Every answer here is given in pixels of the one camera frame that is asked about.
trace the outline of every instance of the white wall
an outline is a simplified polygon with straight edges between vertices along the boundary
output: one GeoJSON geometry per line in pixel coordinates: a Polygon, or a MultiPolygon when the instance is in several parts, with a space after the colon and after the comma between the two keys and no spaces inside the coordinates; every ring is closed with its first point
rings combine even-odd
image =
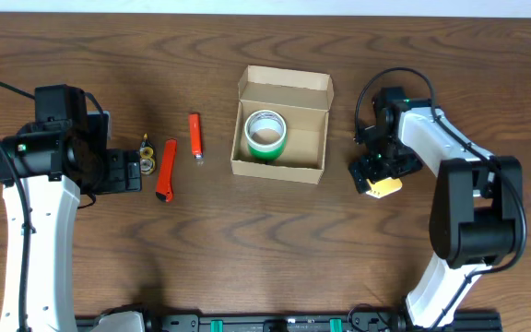
{"type": "Polygon", "coordinates": [[[531,18],[531,0],[0,0],[0,11],[531,18]]]}

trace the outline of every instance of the roll of green tape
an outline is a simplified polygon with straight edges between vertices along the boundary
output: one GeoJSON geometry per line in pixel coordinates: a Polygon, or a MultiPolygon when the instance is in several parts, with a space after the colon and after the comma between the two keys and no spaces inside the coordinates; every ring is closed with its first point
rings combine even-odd
{"type": "Polygon", "coordinates": [[[245,122],[244,132],[249,151],[254,157],[260,160],[274,160],[284,152],[287,138],[286,122],[280,114],[269,110],[257,111],[251,114],[245,122]],[[255,142],[254,134],[266,129],[277,132],[279,139],[270,144],[255,142]]]}

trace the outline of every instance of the red utility knife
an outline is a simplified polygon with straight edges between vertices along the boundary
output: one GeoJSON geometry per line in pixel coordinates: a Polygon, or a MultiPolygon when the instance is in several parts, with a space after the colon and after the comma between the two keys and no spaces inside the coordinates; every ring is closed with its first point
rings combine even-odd
{"type": "Polygon", "coordinates": [[[173,200],[173,189],[171,189],[171,172],[173,171],[173,162],[175,161],[176,152],[177,141],[175,139],[168,139],[167,142],[165,142],[163,160],[161,162],[161,171],[159,172],[157,189],[155,190],[157,198],[163,202],[171,202],[173,200]]]}

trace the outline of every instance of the green clip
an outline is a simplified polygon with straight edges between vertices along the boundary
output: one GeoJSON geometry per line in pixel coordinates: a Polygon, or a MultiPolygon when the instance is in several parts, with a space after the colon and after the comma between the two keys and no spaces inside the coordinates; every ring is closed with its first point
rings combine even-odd
{"type": "Polygon", "coordinates": [[[210,332],[222,332],[224,329],[222,326],[222,321],[212,321],[210,322],[210,332]]]}
{"type": "Polygon", "coordinates": [[[341,319],[339,318],[329,319],[329,325],[331,326],[331,332],[343,332],[343,326],[341,325],[341,319]]]}

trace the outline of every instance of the brown table surface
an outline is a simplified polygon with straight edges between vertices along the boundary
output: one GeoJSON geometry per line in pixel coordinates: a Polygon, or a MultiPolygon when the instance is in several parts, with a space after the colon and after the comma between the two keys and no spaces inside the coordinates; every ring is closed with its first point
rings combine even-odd
{"type": "MultiPolygon", "coordinates": [[[[506,331],[531,330],[531,19],[0,14],[0,79],[26,90],[67,83],[92,92],[112,112],[114,147],[137,148],[148,133],[160,152],[166,138],[180,138],[172,203],[153,194],[156,172],[142,193],[100,196],[79,211],[76,314],[138,301],[206,314],[399,303],[431,257],[434,176],[425,168],[376,200],[357,194],[347,170],[362,152],[352,141],[360,90],[397,65],[431,77],[448,118],[469,138],[522,162],[524,259],[480,280],[463,307],[495,308],[506,331]],[[237,82],[247,65],[332,76],[318,185],[232,175],[237,82]],[[190,112],[202,114],[201,167],[189,151],[190,112]]],[[[377,87],[393,85],[428,95],[408,74],[377,87]]],[[[33,117],[30,101],[0,89],[0,136],[33,117]]],[[[5,265],[0,185],[0,314],[5,265]]]]}

